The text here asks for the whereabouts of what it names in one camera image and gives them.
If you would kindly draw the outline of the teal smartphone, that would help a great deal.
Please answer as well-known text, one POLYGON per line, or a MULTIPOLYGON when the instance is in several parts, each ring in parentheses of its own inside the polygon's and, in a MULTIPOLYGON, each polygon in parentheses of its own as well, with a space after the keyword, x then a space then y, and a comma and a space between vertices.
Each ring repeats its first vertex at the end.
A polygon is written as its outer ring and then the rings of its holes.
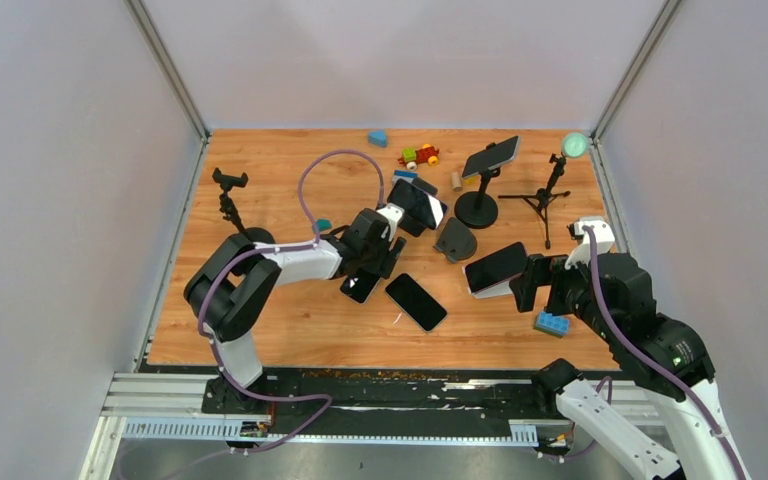
POLYGON ((447 309, 407 273, 393 279, 385 292, 423 332, 433 331, 448 316, 447 309))

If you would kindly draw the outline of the black round-base clamp stand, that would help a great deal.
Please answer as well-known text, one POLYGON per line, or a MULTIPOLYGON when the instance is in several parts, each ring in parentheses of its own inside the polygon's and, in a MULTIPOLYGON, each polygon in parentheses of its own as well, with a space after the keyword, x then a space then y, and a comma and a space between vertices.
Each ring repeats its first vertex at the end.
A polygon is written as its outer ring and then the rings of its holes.
POLYGON ((249 181, 248 175, 246 173, 241 173, 238 176, 227 175, 220 168, 216 167, 212 172, 211 178, 222 190, 222 193, 219 195, 219 212, 222 214, 222 218, 230 222, 240 234, 252 242, 274 243, 273 235, 266 229, 246 227, 243 224, 237 206, 231 198, 230 192, 234 188, 242 189, 247 186, 249 181))

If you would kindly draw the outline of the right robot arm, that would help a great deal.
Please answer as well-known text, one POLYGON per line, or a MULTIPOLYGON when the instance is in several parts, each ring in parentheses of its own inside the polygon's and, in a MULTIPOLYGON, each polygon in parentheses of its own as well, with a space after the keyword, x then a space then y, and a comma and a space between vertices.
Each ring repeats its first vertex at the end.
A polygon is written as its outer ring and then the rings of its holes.
POLYGON ((550 289, 546 313, 572 315, 606 342, 621 370, 655 407, 675 457, 657 459, 657 443, 621 416, 588 411, 595 391, 565 359, 536 374, 530 393, 537 413, 562 414, 584 427, 640 478, 749 478, 728 430, 704 341, 688 324, 658 312, 651 275, 630 254, 531 255, 523 274, 511 282, 518 309, 533 310, 543 286, 550 289))

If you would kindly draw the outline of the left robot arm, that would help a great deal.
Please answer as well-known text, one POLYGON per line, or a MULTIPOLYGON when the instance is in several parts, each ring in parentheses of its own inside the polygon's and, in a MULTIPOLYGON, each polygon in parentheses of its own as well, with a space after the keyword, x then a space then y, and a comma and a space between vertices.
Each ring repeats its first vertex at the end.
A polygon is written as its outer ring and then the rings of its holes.
POLYGON ((268 244, 234 234, 218 247, 190 279, 184 298, 231 383, 231 404, 253 413, 265 403, 252 329, 272 291, 307 280, 339 279, 345 295, 364 302, 378 281, 391 275, 406 244, 396 234, 403 217, 402 208, 387 204, 363 210, 350 226, 318 240, 268 244))

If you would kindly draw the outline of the pink phone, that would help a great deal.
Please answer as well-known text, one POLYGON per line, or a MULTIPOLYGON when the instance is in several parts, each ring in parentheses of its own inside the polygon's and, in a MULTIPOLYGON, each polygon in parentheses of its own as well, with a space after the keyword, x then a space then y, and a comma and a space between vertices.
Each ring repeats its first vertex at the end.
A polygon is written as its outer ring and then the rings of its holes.
POLYGON ((527 251, 522 242, 514 242, 463 268, 468 291, 473 296, 505 285, 525 270, 527 251))

